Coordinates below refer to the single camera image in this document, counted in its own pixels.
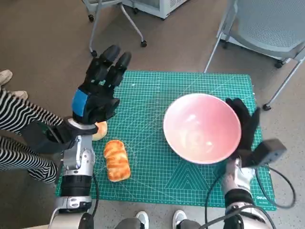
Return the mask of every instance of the white sneaker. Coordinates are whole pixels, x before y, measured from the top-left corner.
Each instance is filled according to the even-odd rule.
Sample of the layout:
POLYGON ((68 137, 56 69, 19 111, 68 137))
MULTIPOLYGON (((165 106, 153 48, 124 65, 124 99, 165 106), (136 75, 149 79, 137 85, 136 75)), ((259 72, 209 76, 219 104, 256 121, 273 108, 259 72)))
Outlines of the white sneaker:
POLYGON ((136 216, 142 224, 144 224, 145 229, 149 227, 148 215, 145 211, 140 211, 136 216))
POLYGON ((173 229, 176 229, 177 225, 185 219, 187 219, 185 212, 182 210, 177 210, 173 215, 173 229))
POLYGON ((11 92, 13 95, 19 97, 20 99, 27 99, 28 93, 26 91, 16 91, 16 92, 11 92))
POLYGON ((4 70, 0 72, 0 86, 6 84, 13 77, 13 73, 10 70, 4 70))

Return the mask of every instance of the green cutting mat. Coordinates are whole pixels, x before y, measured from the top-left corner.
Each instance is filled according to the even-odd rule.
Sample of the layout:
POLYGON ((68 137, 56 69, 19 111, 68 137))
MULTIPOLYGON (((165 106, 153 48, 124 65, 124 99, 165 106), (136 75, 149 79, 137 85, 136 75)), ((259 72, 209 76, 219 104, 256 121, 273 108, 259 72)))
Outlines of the green cutting mat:
MULTIPOLYGON (((239 97, 251 112, 255 109, 248 75, 127 71, 116 89, 115 96, 121 103, 116 116, 108 122, 108 134, 93 143, 94 172, 101 199, 204 205, 210 185, 225 169, 224 162, 197 165, 181 159, 166 143, 162 129, 167 107, 178 97, 190 93, 212 94, 223 100, 239 97), (132 172, 131 178, 116 183, 108 180, 103 157, 104 146, 112 139, 124 142, 132 172)), ((261 140, 261 130, 258 130, 254 147, 261 140)), ((260 169, 259 173, 266 192, 274 198, 269 171, 260 169)), ((256 205, 266 210, 276 209, 264 198, 256 179, 251 190, 256 205)), ((94 185, 91 195, 96 198, 94 185)), ((220 184, 211 193, 209 206, 224 207, 220 184)))

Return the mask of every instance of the striped pants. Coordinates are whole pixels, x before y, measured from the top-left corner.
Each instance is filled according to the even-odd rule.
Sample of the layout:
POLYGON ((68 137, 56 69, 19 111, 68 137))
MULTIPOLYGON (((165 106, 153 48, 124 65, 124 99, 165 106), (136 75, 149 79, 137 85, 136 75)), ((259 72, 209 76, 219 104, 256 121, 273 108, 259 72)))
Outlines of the striped pants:
MULTIPOLYGON (((0 129, 20 135, 21 129, 33 121, 59 125, 62 119, 0 87, 0 129)), ((32 178, 45 183, 54 182, 58 171, 52 161, 38 156, 28 146, 0 136, 0 170, 9 169, 26 169, 32 178)))

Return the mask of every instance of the bread roll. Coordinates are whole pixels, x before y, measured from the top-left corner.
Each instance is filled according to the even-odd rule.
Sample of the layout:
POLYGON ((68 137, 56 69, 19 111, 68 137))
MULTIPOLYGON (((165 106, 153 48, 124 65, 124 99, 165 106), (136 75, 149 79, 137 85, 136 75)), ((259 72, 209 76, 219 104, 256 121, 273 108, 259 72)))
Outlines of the bread roll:
POLYGON ((124 143, 119 140, 107 142, 104 149, 108 179, 112 182, 128 179, 130 167, 124 143))
POLYGON ((92 136, 93 141, 101 140, 103 137, 107 134, 107 123, 101 122, 101 123, 95 123, 95 125, 98 127, 98 131, 96 134, 92 136))

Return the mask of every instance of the chair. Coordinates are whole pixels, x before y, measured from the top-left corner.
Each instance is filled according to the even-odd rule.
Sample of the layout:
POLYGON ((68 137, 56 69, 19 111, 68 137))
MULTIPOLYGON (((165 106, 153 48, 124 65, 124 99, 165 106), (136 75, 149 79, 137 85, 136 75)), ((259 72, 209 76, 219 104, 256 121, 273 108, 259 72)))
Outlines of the chair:
POLYGON ((82 2, 85 4, 85 6, 87 8, 89 21, 90 22, 94 21, 93 29, 92 29, 91 37, 90 37, 90 41, 89 41, 89 50, 93 57, 97 56, 97 52, 92 49, 92 42, 93 42, 93 38, 94 38, 94 34, 95 34, 95 29, 96 29, 96 26, 97 26, 97 23, 99 20, 100 11, 103 8, 117 5, 117 4, 120 6, 123 14, 126 16, 126 18, 129 20, 131 25, 134 27, 134 29, 137 31, 137 33, 141 37, 141 47, 147 46, 147 42, 146 42, 146 40, 144 40, 141 31, 138 29, 138 27, 135 25, 135 23, 132 21, 130 16, 125 11, 123 4, 122 4, 122 0, 82 0, 82 2))
POLYGON ((275 65, 282 67, 289 59, 297 61, 273 97, 263 105, 270 104, 280 94, 305 57, 305 1, 304 0, 228 0, 220 23, 217 42, 207 62, 207 72, 221 37, 225 45, 230 37, 243 46, 280 60, 275 65))

